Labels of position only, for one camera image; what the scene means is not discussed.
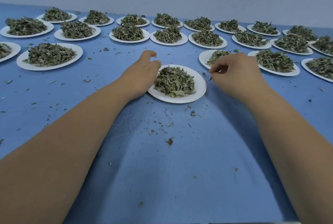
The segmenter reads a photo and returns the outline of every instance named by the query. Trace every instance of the paper plate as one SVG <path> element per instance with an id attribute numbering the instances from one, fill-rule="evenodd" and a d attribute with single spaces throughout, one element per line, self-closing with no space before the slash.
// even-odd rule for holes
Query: paper plate
<path id="1" fill-rule="evenodd" d="M 186 71 L 189 75 L 194 76 L 193 80 L 194 80 L 194 89 L 195 89 L 195 93 L 191 94 L 191 95 L 187 95 L 184 97 L 175 97 L 172 98 L 168 95 L 165 95 L 164 93 L 161 93 L 159 91 L 157 91 L 156 89 L 154 89 L 155 85 L 153 84 L 149 90 L 148 93 L 150 93 L 152 96 L 154 96 L 155 98 L 159 99 L 159 100 L 163 100 L 165 102 L 170 102 L 170 103 L 188 103 L 188 102 L 193 102 L 197 99 L 200 99 L 206 92 L 207 89 L 207 85 L 206 85 L 206 81 L 204 80 L 204 78 L 201 76 L 201 74 L 199 74 L 198 72 L 196 72 L 195 70 L 192 70 L 186 66 L 179 66 L 179 65 L 164 65 L 161 66 L 161 68 L 159 69 L 159 71 L 161 69 L 163 69 L 164 67 L 180 67 L 183 68 L 184 71 Z"/>
<path id="2" fill-rule="evenodd" d="M 6 26 L 6 27 L 3 27 L 3 28 L 0 30 L 0 34 L 3 35 L 4 37 L 12 37 L 12 38 L 27 38 L 27 37 L 36 37 L 36 36 L 44 35 L 44 34 L 50 32 L 51 30 L 53 30 L 54 26 L 53 26 L 52 23 L 45 22 L 45 21 L 43 21 L 43 23 L 46 25 L 47 30 L 42 31 L 41 33 L 37 33 L 37 34 L 33 34 L 33 35 L 25 35 L 25 36 L 16 36 L 16 35 L 8 34 L 7 32 L 10 30 L 10 27 L 9 27 L 9 26 Z"/>
<path id="3" fill-rule="evenodd" d="M 122 20 L 123 20 L 123 18 L 125 18 L 125 17 L 126 17 L 126 16 L 123 16 L 123 17 L 121 17 L 121 18 L 118 18 L 117 21 L 116 21 L 117 24 L 121 25 L 121 24 L 122 24 Z M 147 18 L 142 17 L 142 19 L 146 20 L 147 23 L 145 23 L 145 24 L 140 24 L 140 25 L 136 25 L 136 26 L 138 26 L 138 27 L 143 27 L 143 26 L 146 26 L 146 25 L 148 25 L 148 24 L 150 23 L 150 21 L 149 21 Z"/>
<path id="4" fill-rule="evenodd" d="M 221 49 L 221 48 L 224 48 L 224 47 L 226 47 L 227 45 L 228 45 L 228 42 L 223 38 L 223 37 L 221 37 L 221 36 L 219 36 L 220 37 L 220 39 L 222 39 L 222 41 L 223 41 L 223 43 L 221 44 L 221 45 L 219 45 L 219 46 L 205 46 L 205 45 L 201 45 L 201 44 L 198 44 L 196 41 L 194 41 L 193 40 L 193 38 L 192 38 L 192 35 L 193 35 L 194 33 L 192 33 L 192 34 L 189 34 L 189 41 L 191 41 L 192 43 L 194 43 L 195 45 L 197 45 L 197 46 L 200 46 L 200 47 L 203 47 L 203 48 L 207 48 L 207 49 Z"/>
<path id="5" fill-rule="evenodd" d="M 93 26 L 93 25 L 90 25 L 90 27 L 93 27 L 95 30 L 93 31 L 93 34 L 89 37 L 83 37 L 83 38 L 67 38 L 64 36 L 64 33 L 61 29 L 58 29 L 55 33 L 54 33 L 54 36 L 60 40 L 64 40 L 64 41 L 81 41 L 81 40 L 86 40 L 86 39 L 90 39 L 90 38 L 93 38 L 93 37 L 96 37 L 98 36 L 99 33 L 101 33 L 101 29 L 96 27 L 96 26 Z"/>
<path id="6" fill-rule="evenodd" d="M 249 47 L 249 48 L 253 48 L 253 49 L 269 49 L 272 47 L 271 43 L 268 42 L 267 44 L 263 45 L 263 46 L 260 46 L 260 47 L 257 47 L 257 46 L 250 46 L 250 45 L 247 45 L 247 44 L 243 44 L 241 42 L 239 42 L 237 40 L 237 38 L 235 37 L 235 35 L 232 35 L 232 40 L 235 41 L 236 43 L 242 45 L 242 46 L 245 46 L 245 47 Z"/>
<path id="7" fill-rule="evenodd" d="M 213 55 L 214 52 L 218 50 L 208 50 L 200 53 L 199 55 L 199 61 L 202 63 L 206 68 L 210 69 L 211 66 L 207 65 L 207 61 L 210 59 L 210 57 Z"/>
<path id="8" fill-rule="evenodd" d="M 223 29 L 221 29 L 221 28 L 219 27 L 220 23 L 221 23 L 221 22 L 216 23 L 216 24 L 215 24 L 215 28 L 217 28 L 217 29 L 220 30 L 220 31 L 226 32 L 226 33 L 235 34 L 235 32 L 231 32 L 231 31 L 227 31 L 227 30 L 223 30 Z M 239 25 L 238 28 L 239 28 L 241 31 L 246 31 L 246 28 L 244 28 L 243 26 L 240 26 L 240 25 Z"/>
<path id="9" fill-rule="evenodd" d="M 140 43 L 140 42 L 143 42 L 143 41 L 148 40 L 149 37 L 150 37 L 150 33 L 149 33 L 148 31 L 142 29 L 142 32 L 144 33 L 144 38 L 141 39 L 141 40 L 138 40 L 138 41 L 124 41 L 124 40 L 120 40 L 120 39 L 118 39 L 118 38 L 115 38 L 115 37 L 113 36 L 113 33 L 112 33 L 112 32 L 109 33 L 109 37 L 110 37 L 112 40 L 117 41 L 117 42 L 121 42 L 121 43 Z"/>
<path id="10" fill-rule="evenodd" d="M 20 50 L 21 50 L 21 47 L 18 45 L 18 44 L 15 44 L 15 43 L 10 43 L 10 42 L 0 42 L 0 44 L 6 44 L 8 45 L 10 48 L 12 48 L 12 52 L 10 54 L 8 54 L 6 57 L 0 59 L 0 62 L 2 61 L 5 61 L 7 59 L 10 59 L 12 57 L 14 57 L 15 55 L 17 55 Z"/>
<path id="11" fill-rule="evenodd" d="M 252 27 L 254 26 L 254 24 L 251 24 L 251 25 L 248 25 L 247 28 L 254 32 L 254 33 L 258 33 L 258 34 L 261 34 L 261 35 L 265 35 L 265 36 L 280 36 L 281 35 L 281 32 L 276 30 L 277 31 L 277 34 L 273 35 L 273 34 L 266 34 L 266 33 L 261 33 L 261 32 L 258 32 L 258 31 L 255 31 L 255 30 L 252 30 Z"/>
<path id="12" fill-rule="evenodd" d="M 35 66 L 35 65 L 32 65 L 32 64 L 28 64 L 26 62 L 23 62 L 23 60 L 28 59 L 28 56 L 29 56 L 29 51 L 25 51 L 20 56 L 18 56 L 18 58 L 16 59 L 16 63 L 19 67 L 21 67 L 23 69 L 26 69 L 26 70 L 46 71 L 46 70 L 52 70 L 52 69 L 67 66 L 67 65 L 77 61 L 83 54 L 82 48 L 78 45 L 66 44 L 66 43 L 57 43 L 57 44 L 60 45 L 60 46 L 72 49 L 73 51 L 76 52 L 76 56 L 73 59 L 71 59 L 70 61 L 68 61 L 66 63 L 63 63 L 61 65 L 57 65 L 57 66 Z"/>
<path id="13" fill-rule="evenodd" d="M 153 42 L 158 43 L 158 44 L 162 44 L 162 45 L 169 45 L 169 46 L 173 46 L 173 45 L 181 45 L 181 44 L 186 43 L 187 40 L 188 40 L 187 36 L 186 36 L 185 34 L 181 33 L 181 40 L 178 40 L 177 42 L 175 42 L 175 43 L 173 43 L 173 44 L 163 43 L 163 42 L 158 41 L 158 40 L 156 39 L 156 37 L 154 36 L 155 33 L 156 33 L 156 31 L 153 32 L 152 34 L 150 34 L 150 39 L 151 39 Z"/>
<path id="14" fill-rule="evenodd" d="M 71 15 L 72 17 L 70 18 L 70 19 L 68 19 L 68 20 L 64 20 L 64 21 L 46 21 L 46 20 L 43 20 L 42 18 L 44 17 L 44 14 L 41 14 L 40 16 L 37 16 L 36 17 L 36 19 L 37 20 L 40 20 L 40 21 L 42 21 L 42 22 L 48 22 L 48 23 L 63 23 L 63 22 L 69 22 L 69 21 L 72 21 L 72 20 L 75 20 L 75 19 L 77 19 L 77 15 L 75 15 L 75 14 L 73 14 L 73 13 L 68 13 L 67 12 L 67 14 L 69 14 L 69 15 Z"/>
<path id="15" fill-rule="evenodd" d="M 252 57 L 255 57 L 257 55 L 259 51 L 252 51 L 252 52 L 249 52 L 248 53 L 248 56 L 252 56 Z M 301 72 L 298 68 L 298 66 L 294 63 L 294 70 L 292 70 L 291 72 L 289 73 L 279 73 L 279 72 L 276 72 L 276 71 L 273 71 L 273 70 L 269 70 L 265 67 L 263 67 L 262 65 L 258 64 L 259 68 L 262 69 L 262 70 L 265 70 L 265 71 L 268 71 L 270 73 L 274 73 L 274 74 L 277 74 L 277 75 L 282 75 L 282 76 L 296 76 L 296 75 L 299 75 L 299 73 Z"/>
<path id="16" fill-rule="evenodd" d="M 183 26 L 183 23 L 181 21 L 179 21 L 180 25 L 178 25 L 177 27 L 178 28 L 181 28 Z M 152 25 L 156 26 L 156 27 L 160 27 L 160 28 L 165 28 L 165 26 L 161 26 L 161 25 L 158 25 L 154 22 L 154 20 L 152 20 Z"/>
<path id="17" fill-rule="evenodd" d="M 94 25 L 94 26 L 105 26 L 105 25 L 109 25 L 109 24 L 112 24 L 114 22 L 114 19 L 110 16 L 108 16 L 110 18 L 110 21 L 108 21 L 107 23 L 105 24 L 89 24 L 89 25 Z M 84 20 L 86 19 L 87 17 L 82 17 L 79 19 L 80 22 L 83 22 L 84 23 Z"/>
<path id="18" fill-rule="evenodd" d="M 311 54 L 313 54 L 313 50 L 311 50 L 310 48 L 307 48 L 307 49 L 308 49 L 308 52 L 306 52 L 306 53 L 298 53 L 298 52 L 288 51 L 288 50 L 286 50 L 286 49 L 283 49 L 283 48 L 277 46 L 277 45 L 275 44 L 275 41 L 276 41 L 276 40 L 278 40 L 278 38 L 271 39 L 270 43 L 271 43 L 275 48 L 278 48 L 278 49 L 280 49 L 280 50 L 283 50 L 283 51 L 286 51 L 286 52 L 290 52 L 290 53 L 293 53 L 293 54 L 298 54 L 298 55 L 311 55 Z"/>
<path id="19" fill-rule="evenodd" d="M 303 59 L 303 60 L 301 61 L 301 65 L 303 66 L 303 68 L 304 68 L 305 70 L 307 70 L 309 73 L 313 74 L 314 76 L 317 76 L 317 77 L 319 77 L 319 78 L 321 78 L 321 79 L 323 79 L 323 80 L 327 80 L 327 81 L 333 83 L 333 80 L 331 80 L 331 79 L 329 79 L 329 78 L 326 78 L 326 77 L 323 77 L 323 76 L 321 76 L 321 75 L 319 75 L 319 74 L 314 73 L 313 71 L 311 71 L 311 70 L 306 66 L 306 63 L 309 62 L 309 61 L 311 61 L 311 60 L 313 60 L 313 59 Z"/>
<path id="20" fill-rule="evenodd" d="M 201 30 L 195 30 L 195 29 L 187 26 L 186 24 L 184 24 L 184 27 L 189 29 L 189 30 L 193 30 L 193 31 L 197 31 L 197 32 L 201 31 Z M 210 25 L 210 31 L 213 31 L 213 30 L 215 30 L 215 27 L 213 25 Z"/>
<path id="21" fill-rule="evenodd" d="M 319 50 L 319 49 L 317 49 L 316 47 L 314 47 L 313 44 L 314 44 L 315 42 L 316 42 L 316 41 L 309 41 L 309 42 L 308 42 L 308 46 L 311 47 L 312 49 L 314 49 L 315 51 L 320 52 L 321 54 L 324 54 L 324 55 L 327 55 L 327 56 L 333 57 L 332 54 L 328 54 L 328 53 L 322 52 L 321 50 Z"/>

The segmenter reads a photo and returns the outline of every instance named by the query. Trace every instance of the blue table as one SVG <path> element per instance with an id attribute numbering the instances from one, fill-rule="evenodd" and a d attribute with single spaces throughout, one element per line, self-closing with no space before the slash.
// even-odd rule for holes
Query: blue table
<path id="1" fill-rule="evenodd" d="M 7 17 L 36 17 L 46 8 L 0 4 L 0 28 Z M 110 16 L 116 20 L 123 15 Z M 0 113 L 0 139 L 4 139 L 0 158 L 85 97 L 117 79 L 146 48 L 155 50 L 162 64 L 174 63 L 207 73 L 198 60 L 204 48 L 190 42 L 177 47 L 158 45 L 151 40 L 139 44 L 116 43 L 108 37 L 116 25 L 114 22 L 100 27 L 102 32 L 95 38 L 74 42 L 83 48 L 83 56 L 63 68 L 28 71 L 16 65 L 16 57 L 0 63 L 0 98 L 6 98 L 0 99 L 0 111 L 6 111 Z M 59 28 L 55 24 L 52 32 Z M 277 25 L 277 28 L 282 31 L 290 27 Z M 157 30 L 151 24 L 145 29 Z M 333 37 L 332 29 L 313 30 L 318 36 Z M 184 27 L 181 32 L 192 33 Z M 225 49 L 240 49 L 246 54 L 252 51 L 232 41 L 231 34 L 214 32 L 228 41 Z M 52 33 L 28 39 L 1 36 L 0 41 L 18 43 L 23 52 L 29 43 L 35 46 L 45 42 L 43 39 L 63 42 Z M 320 56 L 317 52 L 310 56 L 289 54 L 299 66 L 303 58 Z M 265 71 L 262 74 L 275 91 L 332 143 L 333 84 L 311 75 L 301 66 L 300 69 L 301 73 L 295 77 Z M 210 79 L 208 73 L 203 77 L 206 81 Z M 130 102 L 101 145 L 64 223 L 297 220 L 245 106 L 220 91 L 213 81 L 207 82 L 206 94 L 190 105 L 200 116 L 191 117 L 190 110 L 185 111 L 187 104 L 165 103 L 147 93 Z M 152 129 L 155 132 L 150 136 L 148 132 Z M 170 137 L 175 137 L 171 147 L 165 142 Z"/>

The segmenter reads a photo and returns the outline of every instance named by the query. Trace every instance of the dried leaves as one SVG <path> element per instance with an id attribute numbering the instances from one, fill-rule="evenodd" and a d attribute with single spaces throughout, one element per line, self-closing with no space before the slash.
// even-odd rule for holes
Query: dried leaves
<path id="1" fill-rule="evenodd" d="M 210 30 L 203 30 L 197 33 L 192 34 L 193 40 L 204 46 L 219 46 L 223 44 L 223 40 L 220 39 L 218 34 L 214 34 Z"/>
<path id="2" fill-rule="evenodd" d="M 260 47 L 269 42 L 268 39 L 264 39 L 264 37 L 260 34 L 247 33 L 246 31 L 236 32 L 235 37 L 239 42 L 249 46 Z"/>
<path id="3" fill-rule="evenodd" d="M 311 29 L 303 27 L 303 25 L 295 25 L 289 31 L 288 34 L 298 34 L 301 35 L 306 41 L 315 41 L 317 36 L 312 32 Z"/>
<path id="4" fill-rule="evenodd" d="M 83 21 L 88 24 L 106 24 L 110 21 L 110 18 L 102 12 L 90 10 L 88 16 Z"/>
<path id="5" fill-rule="evenodd" d="M 277 46 L 288 51 L 305 53 L 308 52 L 308 43 L 300 35 L 288 33 L 274 42 Z"/>
<path id="6" fill-rule="evenodd" d="M 333 80 L 333 58 L 316 58 L 307 62 L 306 66 L 314 73 Z"/>
<path id="7" fill-rule="evenodd" d="M 220 58 L 223 57 L 225 55 L 229 55 L 231 54 L 231 51 L 220 51 L 217 50 L 215 52 L 213 52 L 213 54 L 210 56 L 209 60 L 207 61 L 207 65 L 212 66 L 215 64 L 215 62 Z"/>
<path id="8" fill-rule="evenodd" d="M 256 59 L 258 64 L 275 72 L 289 73 L 294 70 L 294 62 L 283 52 L 259 51 Z"/>
<path id="9" fill-rule="evenodd" d="M 43 22 L 29 17 L 22 17 L 21 19 L 7 18 L 6 24 L 10 27 L 8 34 L 16 36 L 34 35 L 47 30 Z"/>
<path id="10" fill-rule="evenodd" d="M 262 23 L 259 21 L 255 22 L 253 25 L 252 30 L 255 30 L 260 33 L 276 35 L 278 32 L 275 27 L 272 26 L 272 22 L 268 24 L 268 22 Z"/>
<path id="11" fill-rule="evenodd" d="M 193 78 L 180 67 L 168 66 L 160 70 L 154 89 L 173 98 L 191 95 L 195 93 Z"/>
<path id="12" fill-rule="evenodd" d="M 160 14 L 157 13 L 156 18 L 154 19 L 154 22 L 160 26 L 168 27 L 171 25 L 180 25 L 180 22 L 177 17 L 172 17 L 166 13 Z"/>
<path id="13" fill-rule="evenodd" d="M 35 66 L 57 66 L 70 61 L 75 51 L 57 44 L 41 43 L 29 49 L 29 58 L 24 60 Z"/>
<path id="14" fill-rule="evenodd" d="M 138 41 L 144 38 L 142 29 L 132 23 L 122 24 L 121 26 L 114 27 L 112 34 L 115 38 L 124 41 Z"/>
<path id="15" fill-rule="evenodd" d="M 312 44 L 312 46 L 324 53 L 333 55 L 333 41 L 331 40 L 330 36 L 320 37 L 315 43 Z"/>
<path id="16" fill-rule="evenodd" d="M 173 24 L 164 30 L 158 30 L 154 34 L 158 41 L 163 43 L 173 44 L 181 39 L 180 28 L 177 27 L 177 24 Z"/>
<path id="17" fill-rule="evenodd" d="M 0 43 L 0 59 L 8 56 L 12 52 L 12 48 L 6 44 Z"/>
<path id="18" fill-rule="evenodd" d="M 231 21 L 224 21 L 219 24 L 219 27 L 223 30 L 230 31 L 230 32 L 237 32 L 241 31 L 238 29 L 238 21 L 232 19 Z"/>
<path id="19" fill-rule="evenodd" d="M 142 24 L 146 24 L 147 21 L 136 14 L 134 14 L 134 15 L 127 14 L 127 16 L 124 17 L 122 20 L 122 24 L 126 24 L 126 23 L 132 23 L 134 25 L 142 25 Z"/>
<path id="20" fill-rule="evenodd" d="M 69 15 L 68 13 L 56 7 L 52 7 L 49 10 L 45 11 L 44 17 L 42 19 L 48 22 L 50 21 L 53 22 L 53 21 L 65 21 L 71 18 L 72 15 Z"/>
<path id="21" fill-rule="evenodd" d="M 194 20 L 188 20 L 184 22 L 187 26 L 195 30 L 210 30 L 210 20 L 207 17 L 201 17 Z"/>
<path id="22" fill-rule="evenodd" d="M 61 30 L 67 38 L 84 38 L 90 37 L 94 34 L 95 29 L 83 22 L 63 22 Z"/>

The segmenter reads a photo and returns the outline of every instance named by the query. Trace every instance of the right hand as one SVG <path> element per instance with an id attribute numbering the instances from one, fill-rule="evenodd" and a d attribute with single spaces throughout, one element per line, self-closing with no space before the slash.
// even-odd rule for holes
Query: right hand
<path id="1" fill-rule="evenodd" d="M 214 82 L 228 95 L 245 103 L 269 89 L 256 57 L 238 52 L 220 57 L 209 70 Z"/>

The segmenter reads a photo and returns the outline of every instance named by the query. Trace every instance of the left hand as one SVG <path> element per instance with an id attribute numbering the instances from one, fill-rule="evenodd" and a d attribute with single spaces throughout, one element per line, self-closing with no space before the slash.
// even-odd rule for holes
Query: left hand
<path id="1" fill-rule="evenodd" d="M 161 67 L 160 60 L 150 61 L 150 58 L 156 55 L 155 51 L 144 51 L 138 61 L 128 67 L 120 76 L 119 81 L 126 89 L 129 100 L 143 95 L 154 83 Z"/>

